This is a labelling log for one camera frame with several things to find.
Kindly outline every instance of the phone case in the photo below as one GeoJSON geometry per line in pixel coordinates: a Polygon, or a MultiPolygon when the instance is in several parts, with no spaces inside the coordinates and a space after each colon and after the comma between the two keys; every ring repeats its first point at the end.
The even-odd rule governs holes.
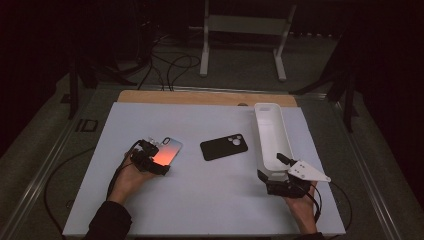
{"type": "Polygon", "coordinates": [[[240,133],[200,143],[206,161],[246,152],[248,147],[240,133]]]}
{"type": "Polygon", "coordinates": [[[182,147],[181,142],[167,137],[159,144],[159,152],[153,157],[153,161],[163,166],[170,165],[182,147]]]}

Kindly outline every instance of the person's right hand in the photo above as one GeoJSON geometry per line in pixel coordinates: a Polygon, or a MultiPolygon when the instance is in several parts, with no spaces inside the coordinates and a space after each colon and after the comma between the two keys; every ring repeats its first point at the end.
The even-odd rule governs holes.
{"type": "MultiPolygon", "coordinates": [[[[311,186],[309,194],[314,196],[314,192],[315,188],[311,186]]],[[[302,198],[284,197],[284,200],[296,220],[301,234],[313,234],[318,231],[314,218],[314,203],[308,196],[305,195],[302,198]]]]}

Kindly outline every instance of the metal frame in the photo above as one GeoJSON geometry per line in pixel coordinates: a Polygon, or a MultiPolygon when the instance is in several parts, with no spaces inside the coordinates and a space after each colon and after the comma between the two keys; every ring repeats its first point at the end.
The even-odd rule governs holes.
{"type": "Polygon", "coordinates": [[[287,36],[290,31],[295,11],[296,5],[292,5],[290,7],[290,12],[287,16],[287,19],[210,15],[209,0],[205,0],[205,17],[203,27],[204,37],[202,59],[200,64],[200,76],[206,77],[208,75],[210,31],[256,33],[281,36],[280,45],[278,48],[274,49],[273,54],[278,73],[278,80],[285,81],[287,77],[284,70],[283,60],[281,59],[281,54],[287,41],[287,36]]]}

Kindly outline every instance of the cable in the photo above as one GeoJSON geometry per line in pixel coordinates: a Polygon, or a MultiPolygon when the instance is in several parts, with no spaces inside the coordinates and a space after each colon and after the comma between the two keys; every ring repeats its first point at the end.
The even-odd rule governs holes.
{"type": "Polygon", "coordinates": [[[112,193],[112,190],[113,190],[113,187],[114,187],[114,185],[115,185],[115,182],[116,182],[116,179],[118,178],[118,176],[119,176],[119,173],[121,172],[121,170],[122,169],[124,169],[124,167],[127,167],[127,166],[124,166],[124,162],[125,162],[125,160],[127,159],[127,157],[134,151],[134,148],[135,148],[135,146],[137,146],[137,144],[139,144],[140,143],[140,140],[139,141],[137,141],[137,142],[135,142],[132,146],[131,146],[131,148],[130,148],[130,150],[128,150],[128,152],[126,152],[125,153],[125,156],[124,156],[124,159],[122,160],[122,162],[121,162],[121,164],[119,164],[119,167],[116,169],[116,171],[115,171],[115,174],[113,175],[113,177],[112,177],[112,179],[110,180],[110,183],[109,183],[109,187],[107,188],[107,194],[106,194],[106,199],[109,197],[109,195],[112,193]]]}
{"type": "MultiPolygon", "coordinates": [[[[335,184],[333,181],[331,181],[330,182],[331,184],[333,184],[333,186],[335,186],[336,188],[338,188],[339,190],[340,190],[340,192],[344,195],[344,197],[346,198],[346,201],[347,201],[347,203],[348,203],[348,205],[349,205],[349,222],[348,222],[348,224],[346,225],[346,227],[345,227],[345,231],[347,232],[348,230],[349,230],[349,228],[350,228],[350,225],[352,224],[352,219],[353,219],[353,209],[352,209],[352,203],[350,202],[350,199],[349,199],[349,197],[347,196],[347,194],[346,194],[346,192],[345,191],[343,191],[343,189],[340,187],[340,186],[338,186],[337,184],[335,184]]],[[[337,237],[340,237],[340,235],[335,235],[335,236],[333,236],[333,237],[331,237],[331,238],[329,238],[329,239],[327,239],[327,240],[330,240],[330,239],[335,239],[335,238],[337,238],[337,237]]]]}
{"type": "Polygon", "coordinates": [[[149,58],[149,66],[150,66],[150,67],[149,67],[149,70],[147,71],[147,73],[146,73],[146,75],[143,77],[143,79],[141,80],[140,84],[139,84],[139,85],[138,85],[138,87],[137,87],[137,90],[140,90],[141,85],[143,85],[144,81],[146,81],[147,77],[149,76],[150,71],[152,71],[152,68],[153,68],[152,57],[150,57],[150,58],[149,58]]]}
{"type": "Polygon", "coordinates": [[[318,192],[318,195],[320,196],[320,204],[318,204],[317,200],[315,200],[315,198],[311,194],[309,194],[309,191],[303,189],[301,186],[299,186],[299,185],[297,185],[297,184],[295,184],[293,182],[291,182],[291,184],[293,184],[293,186],[295,186],[295,187],[299,188],[300,190],[302,190],[305,193],[305,195],[308,196],[312,200],[312,202],[315,204],[316,211],[315,211],[314,219],[315,219],[315,222],[318,222],[318,219],[321,216],[321,208],[322,208],[322,206],[321,206],[322,205],[321,194],[319,193],[318,189],[316,189],[314,187],[315,188],[315,191],[317,191],[318,192]]]}
{"type": "Polygon", "coordinates": [[[166,63],[169,64],[169,67],[168,67],[168,70],[167,70],[167,74],[166,74],[166,81],[167,81],[168,88],[169,88],[170,91],[174,91],[174,83],[175,83],[175,81],[178,78],[180,78],[190,68],[197,67],[200,64],[200,62],[201,62],[200,61],[200,58],[198,58],[196,56],[188,55],[188,54],[185,54],[185,53],[182,53],[182,52],[156,52],[156,53],[183,54],[183,56],[177,57],[172,62],[169,62],[168,60],[165,60],[165,59],[163,59],[163,58],[161,58],[161,57],[159,57],[159,56],[157,56],[157,55],[155,55],[155,54],[152,53],[152,56],[153,57],[155,57],[155,58],[157,58],[157,59],[159,59],[159,60],[161,60],[161,61],[166,62],[166,63]],[[187,66],[176,64],[178,61],[180,61],[181,59],[184,59],[184,58],[188,58],[189,61],[190,61],[190,63],[187,66]],[[192,60],[193,58],[197,60],[197,62],[195,64],[193,64],[193,60],[192,60]],[[178,76],[176,76],[175,78],[173,78],[171,80],[171,78],[170,78],[170,72],[171,72],[172,67],[183,68],[184,71],[181,72],[178,76]]]}
{"type": "Polygon", "coordinates": [[[69,162],[69,161],[71,161],[71,160],[73,160],[74,158],[77,158],[77,157],[79,157],[79,156],[81,156],[81,155],[83,155],[83,154],[85,154],[85,153],[88,153],[88,152],[90,152],[90,151],[92,151],[92,150],[94,150],[95,149],[95,147],[92,147],[92,148],[89,148],[89,149],[87,149],[87,150],[85,150],[85,151],[82,151],[82,152],[80,152],[80,153],[78,153],[78,154],[76,154],[76,155],[74,155],[74,156],[72,156],[72,157],[70,157],[70,158],[68,158],[68,159],[66,159],[65,161],[63,161],[61,164],[59,164],[59,166],[57,166],[53,171],[52,171],[52,173],[50,174],[50,176],[49,176],[49,178],[47,179],[47,181],[46,181],[46,185],[45,185],[45,187],[44,187],[44,194],[43,194],[43,200],[44,200],[44,207],[46,208],[46,211],[47,211],[47,214],[49,215],[49,217],[50,217],[50,219],[53,221],[53,223],[54,223],[54,225],[55,225],[55,227],[56,227],[56,229],[59,231],[59,234],[61,235],[61,237],[62,237],[62,239],[63,240],[66,240],[66,237],[65,236],[63,236],[62,235],[62,232],[63,232],[63,230],[62,230],[62,227],[60,226],[60,224],[59,224],[59,222],[55,219],[55,217],[53,216],[53,214],[52,214],[52,212],[51,212],[51,210],[50,210],[50,208],[49,208],[49,205],[48,205],[48,201],[47,201],[47,189],[48,189],[48,187],[49,187],[49,183],[50,183],[50,181],[51,181],[51,179],[52,179],[52,177],[53,177],[53,175],[63,166],[63,165],[65,165],[65,163],[67,163],[67,162],[69,162]]]}
{"type": "Polygon", "coordinates": [[[315,191],[318,193],[318,196],[319,196],[319,206],[320,206],[319,211],[322,212],[322,198],[321,198],[321,193],[318,191],[318,189],[317,189],[316,186],[314,186],[313,184],[311,184],[311,186],[313,188],[315,188],[315,191]]]}

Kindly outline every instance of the white surface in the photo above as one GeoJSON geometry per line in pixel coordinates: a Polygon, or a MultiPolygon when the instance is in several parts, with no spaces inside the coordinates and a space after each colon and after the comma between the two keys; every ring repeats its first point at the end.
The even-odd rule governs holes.
{"type": "MultiPolygon", "coordinates": [[[[322,171],[300,108],[283,108],[293,158],[322,171]]],[[[168,174],[147,182],[126,208],[133,217],[130,235],[246,236],[296,234],[295,221],[281,197],[266,193],[256,174],[251,107],[115,103],[88,167],[65,235],[84,235],[105,200],[123,154],[139,139],[172,137],[183,143],[168,174]],[[243,134],[249,150],[205,161],[200,142],[243,134]]],[[[323,212],[318,228],[343,234],[327,183],[318,183],[323,212]]]]}

